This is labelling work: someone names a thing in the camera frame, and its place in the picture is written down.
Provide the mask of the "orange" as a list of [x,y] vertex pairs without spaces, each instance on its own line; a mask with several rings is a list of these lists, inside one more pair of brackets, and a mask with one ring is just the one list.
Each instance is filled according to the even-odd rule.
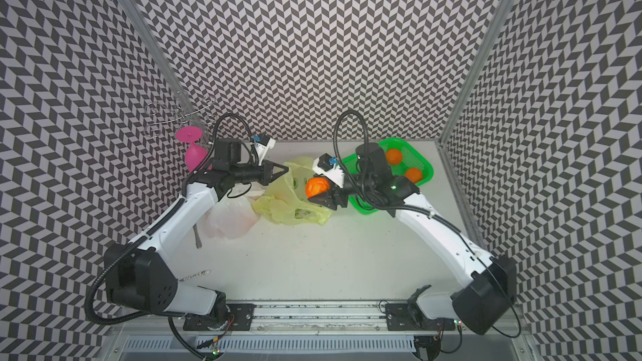
[[405,177],[415,184],[418,184],[424,179],[422,170],[415,167],[407,169],[405,172]]
[[395,148],[386,151],[386,161],[389,165],[399,165],[403,162],[403,154]]
[[325,177],[313,177],[309,179],[305,186],[307,198],[316,197],[317,195],[328,192],[331,188],[330,182]]

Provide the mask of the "yellow green plastic bag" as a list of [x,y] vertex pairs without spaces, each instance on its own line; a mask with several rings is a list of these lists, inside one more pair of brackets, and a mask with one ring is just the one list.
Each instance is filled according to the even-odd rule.
[[255,200],[254,212],[275,224],[326,224],[332,211],[309,202],[305,194],[308,180],[314,177],[313,159],[301,156],[284,165],[289,171],[270,183],[264,194]]

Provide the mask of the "white plastic bag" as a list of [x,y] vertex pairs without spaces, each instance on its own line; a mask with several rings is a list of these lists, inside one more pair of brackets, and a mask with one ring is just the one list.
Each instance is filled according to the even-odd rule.
[[247,197],[224,198],[205,215],[203,232],[210,238],[230,240],[244,236],[259,220],[252,205]]

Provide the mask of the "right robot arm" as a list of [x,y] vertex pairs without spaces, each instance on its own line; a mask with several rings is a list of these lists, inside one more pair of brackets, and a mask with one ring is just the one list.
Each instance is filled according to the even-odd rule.
[[321,155],[313,162],[314,178],[306,185],[310,202],[336,210],[349,198],[369,202],[409,227],[451,271],[450,288],[426,286],[411,297],[412,306],[427,319],[456,319],[484,335],[517,299],[517,264],[506,255],[494,256],[464,236],[442,217],[415,182],[396,175],[377,144],[356,149],[357,169],[349,172],[337,156]]

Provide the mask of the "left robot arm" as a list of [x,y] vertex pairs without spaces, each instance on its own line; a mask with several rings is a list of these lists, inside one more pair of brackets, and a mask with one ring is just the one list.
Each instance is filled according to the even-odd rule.
[[266,186],[287,173],[285,166],[277,173],[277,164],[265,158],[275,144],[268,135],[255,135],[251,150],[257,160],[242,163],[239,141],[218,140],[213,157],[189,175],[168,210],[130,243],[114,244],[105,252],[102,282],[108,301],[140,314],[193,314],[226,321],[229,310],[224,293],[179,281],[169,262],[187,233],[207,212],[221,208],[236,185]]

